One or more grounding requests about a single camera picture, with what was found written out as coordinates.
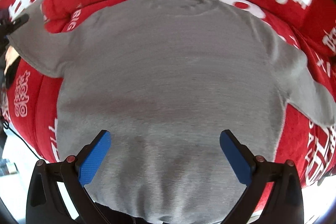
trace blue rubber tip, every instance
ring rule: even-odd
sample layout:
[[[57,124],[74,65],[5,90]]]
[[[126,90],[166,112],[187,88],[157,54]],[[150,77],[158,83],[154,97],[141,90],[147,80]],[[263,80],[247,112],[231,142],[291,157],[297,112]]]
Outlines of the blue rubber tip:
[[[249,186],[252,182],[251,167],[225,131],[221,133],[219,143],[239,182]]]
[[[106,131],[79,167],[78,180],[82,187],[91,183],[110,147],[111,134]]]

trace shirt sleeve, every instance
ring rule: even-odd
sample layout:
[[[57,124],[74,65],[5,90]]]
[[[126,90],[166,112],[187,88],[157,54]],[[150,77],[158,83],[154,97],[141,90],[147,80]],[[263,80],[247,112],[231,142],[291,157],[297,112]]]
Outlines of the shirt sleeve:
[[[8,36],[10,44],[20,56],[40,73],[52,78],[63,77],[65,69],[75,56],[76,30],[51,34],[44,28],[40,6],[43,0],[36,0],[22,14],[29,20]]]

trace screw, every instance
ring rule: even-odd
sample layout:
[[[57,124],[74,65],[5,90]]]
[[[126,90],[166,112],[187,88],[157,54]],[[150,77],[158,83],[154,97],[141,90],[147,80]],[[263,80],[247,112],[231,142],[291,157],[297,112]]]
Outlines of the screw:
[[[75,159],[76,159],[75,156],[69,156],[69,157],[67,157],[67,162],[69,162],[69,163],[74,162]]]
[[[37,165],[37,166],[41,166],[43,163],[44,163],[44,160],[38,160],[38,161],[36,162],[36,165]]]
[[[260,156],[260,155],[255,156],[255,159],[256,159],[258,162],[264,162],[264,161],[265,161],[265,158],[264,158],[263,156]]]
[[[289,165],[289,166],[294,166],[294,162],[292,160],[286,160],[286,163]]]

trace blue textured pad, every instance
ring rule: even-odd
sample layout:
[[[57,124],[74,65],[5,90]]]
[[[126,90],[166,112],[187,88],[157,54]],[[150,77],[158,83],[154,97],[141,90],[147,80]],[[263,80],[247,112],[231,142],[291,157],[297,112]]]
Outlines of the blue textured pad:
[[[221,133],[219,143],[239,182],[249,186],[252,181],[251,167],[225,131]]]
[[[84,187],[86,184],[89,184],[93,180],[93,177],[98,171],[98,168],[103,162],[103,159],[105,158],[110,147],[111,134],[110,132],[106,131],[96,146],[92,149],[88,157],[79,167],[78,180],[82,187]]]

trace white floor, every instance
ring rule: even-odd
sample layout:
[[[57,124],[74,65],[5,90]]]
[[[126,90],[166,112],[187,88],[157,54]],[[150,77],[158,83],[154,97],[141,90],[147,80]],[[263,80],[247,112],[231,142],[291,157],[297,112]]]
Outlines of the white floor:
[[[16,163],[19,174],[0,177],[0,197],[15,219],[25,219],[26,199],[30,178],[37,158],[26,145],[11,131],[3,151],[3,158]],[[78,213],[73,206],[63,183],[59,183],[60,191],[69,213],[73,219]],[[336,197],[336,176],[326,178],[321,186],[314,184],[302,190],[305,223],[312,224],[318,216],[324,214]]]

